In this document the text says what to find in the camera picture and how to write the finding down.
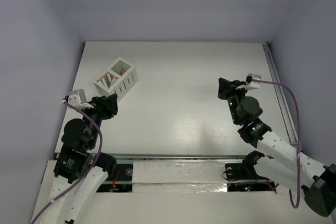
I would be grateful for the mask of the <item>orange capped white marker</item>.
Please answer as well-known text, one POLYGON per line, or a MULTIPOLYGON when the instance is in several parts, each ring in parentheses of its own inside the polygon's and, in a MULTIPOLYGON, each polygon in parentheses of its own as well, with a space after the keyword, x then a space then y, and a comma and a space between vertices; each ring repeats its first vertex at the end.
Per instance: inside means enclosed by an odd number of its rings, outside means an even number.
POLYGON ((105 87, 108 87, 108 86, 107 86, 107 83, 106 83, 106 81, 105 81, 105 79, 104 79, 103 76, 101 77, 101 82, 103 83, 103 85, 104 85, 105 87))

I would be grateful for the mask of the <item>yellow capped white marker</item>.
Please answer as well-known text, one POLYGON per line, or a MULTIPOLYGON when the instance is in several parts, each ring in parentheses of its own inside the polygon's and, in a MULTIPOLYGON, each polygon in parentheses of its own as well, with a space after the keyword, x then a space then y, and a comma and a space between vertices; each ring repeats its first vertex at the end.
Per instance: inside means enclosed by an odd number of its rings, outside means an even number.
POLYGON ((107 79, 108 79, 108 81, 109 81, 109 85, 111 86, 111 85, 112 85, 112 80, 113 80, 113 78, 112 78, 112 76, 110 75, 109 72, 106 73, 106 76, 107 76, 107 79))

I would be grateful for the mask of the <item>pink capped white marker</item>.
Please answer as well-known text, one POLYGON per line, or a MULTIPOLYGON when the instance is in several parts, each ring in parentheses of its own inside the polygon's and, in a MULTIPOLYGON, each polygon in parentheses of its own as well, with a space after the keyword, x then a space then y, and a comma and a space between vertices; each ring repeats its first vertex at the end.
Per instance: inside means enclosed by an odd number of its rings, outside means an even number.
POLYGON ((98 79, 98 80, 97 80, 97 83, 100 84, 100 85, 101 85, 102 87, 104 87, 104 88, 106 87, 106 85, 105 85, 105 83, 104 83, 104 81, 103 81, 102 78, 98 79))

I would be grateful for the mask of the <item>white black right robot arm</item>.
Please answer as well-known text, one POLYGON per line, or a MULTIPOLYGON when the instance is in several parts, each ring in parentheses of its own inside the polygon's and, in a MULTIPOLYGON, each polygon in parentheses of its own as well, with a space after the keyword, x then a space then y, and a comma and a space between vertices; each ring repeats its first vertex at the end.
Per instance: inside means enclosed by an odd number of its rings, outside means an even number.
POLYGON ((288 188, 297 195, 294 208, 303 199, 312 211, 328 217, 335 210, 335 164, 327 166, 305 155, 300 144, 284 141, 259 118, 258 100, 246 93, 262 82, 256 74, 245 81, 218 80, 218 98, 228 102, 233 123, 241 127, 239 136, 255 149, 243 159, 241 171, 248 178, 266 177, 288 188))

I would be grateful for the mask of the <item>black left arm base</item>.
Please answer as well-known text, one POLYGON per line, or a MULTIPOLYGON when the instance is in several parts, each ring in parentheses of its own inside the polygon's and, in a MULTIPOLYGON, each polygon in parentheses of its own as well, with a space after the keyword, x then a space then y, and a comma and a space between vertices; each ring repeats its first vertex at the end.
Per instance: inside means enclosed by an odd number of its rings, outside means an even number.
POLYGON ((117 164, 113 177, 108 177, 97 189, 98 193, 131 193, 133 164, 117 164))

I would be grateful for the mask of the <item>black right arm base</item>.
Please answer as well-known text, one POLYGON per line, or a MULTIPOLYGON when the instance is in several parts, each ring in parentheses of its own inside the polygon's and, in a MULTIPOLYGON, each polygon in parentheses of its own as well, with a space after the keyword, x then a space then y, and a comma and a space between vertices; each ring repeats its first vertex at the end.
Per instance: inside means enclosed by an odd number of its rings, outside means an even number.
POLYGON ((258 175, 255 166, 265 157, 259 151, 252 151, 240 163, 227 163, 222 177, 227 181, 228 192, 274 191, 278 183, 258 175))

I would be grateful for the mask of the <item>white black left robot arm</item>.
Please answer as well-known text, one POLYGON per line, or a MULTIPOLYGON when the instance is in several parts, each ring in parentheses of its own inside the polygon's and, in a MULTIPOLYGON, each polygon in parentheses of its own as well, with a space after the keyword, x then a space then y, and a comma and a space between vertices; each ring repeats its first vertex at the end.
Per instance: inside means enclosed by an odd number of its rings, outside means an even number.
POLYGON ((118 96, 93 97, 75 90, 63 103, 82 115, 68 121, 54 168, 50 207, 40 223, 79 223, 99 186, 115 176, 116 158, 101 151, 102 121, 118 112, 118 96))

